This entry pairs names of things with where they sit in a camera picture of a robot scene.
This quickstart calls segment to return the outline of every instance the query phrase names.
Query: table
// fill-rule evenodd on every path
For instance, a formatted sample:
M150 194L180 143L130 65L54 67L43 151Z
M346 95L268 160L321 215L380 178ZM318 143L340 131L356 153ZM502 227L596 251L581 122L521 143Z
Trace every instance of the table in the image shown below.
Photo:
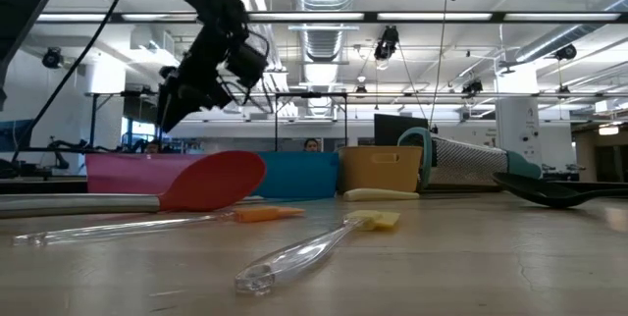
M491 193L290 206L305 208L307 218L202 223L43 248L6 242L14 234L103 221L0 221L2 315L601 316L628 310L628 201L556 211ZM289 288L264 297L235 294L234 276L249 262L323 233L357 209L400 212L399 227L350 235L321 268Z

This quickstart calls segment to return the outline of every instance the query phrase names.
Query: black spatula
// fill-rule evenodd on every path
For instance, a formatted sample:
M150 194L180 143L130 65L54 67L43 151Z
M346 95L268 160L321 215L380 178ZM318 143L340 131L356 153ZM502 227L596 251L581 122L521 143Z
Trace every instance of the black spatula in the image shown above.
M495 173L493 180L516 196L551 208L574 207L598 197L628 197L628 188L578 192L560 184L507 173Z

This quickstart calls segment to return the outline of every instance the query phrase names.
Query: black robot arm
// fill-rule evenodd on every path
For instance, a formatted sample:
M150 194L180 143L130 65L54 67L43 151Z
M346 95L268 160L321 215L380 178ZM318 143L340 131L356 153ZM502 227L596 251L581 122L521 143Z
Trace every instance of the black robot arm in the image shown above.
M0 38L0 111L8 66L48 1L0 0L0 15L6 16ZM203 28L160 88L158 125L165 132L201 106L223 108L232 101L217 81L219 64L226 61L245 88L254 86L267 66L266 57L245 43L248 16L240 0L184 1L196 10Z

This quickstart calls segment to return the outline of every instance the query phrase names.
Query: transparent plastic utensil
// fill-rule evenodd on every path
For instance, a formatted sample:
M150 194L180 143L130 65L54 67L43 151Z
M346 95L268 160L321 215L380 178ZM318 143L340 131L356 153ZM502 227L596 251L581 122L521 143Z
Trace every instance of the transparent plastic utensil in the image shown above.
M50 243L74 242L77 240L89 238L109 238L134 234L145 234L191 223L230 220L234 216L234 212L225 212L204 215L202 217L168 219L152 222L124 223L88 228L65 229L61 231L40 232L13 237L13 246L40 246Z
M333 231L311 237L261 257L235 276L235 290L263 295L275 284L289 282L323 259L348 233L360 228L367 218L345 218Z

